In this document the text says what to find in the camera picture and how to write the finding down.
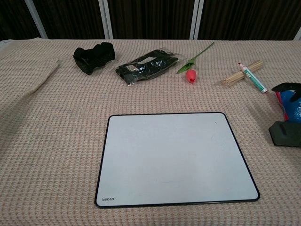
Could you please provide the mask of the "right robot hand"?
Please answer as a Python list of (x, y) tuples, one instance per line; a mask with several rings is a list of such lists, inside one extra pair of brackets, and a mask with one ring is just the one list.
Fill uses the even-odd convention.
[(284, 82), (273, 87), (271, 90), (274, 92), (295, 91), (295, 94), (290, 98), (291, 102), (297, 101), (301, 97), (301, 84), (297, 82)]

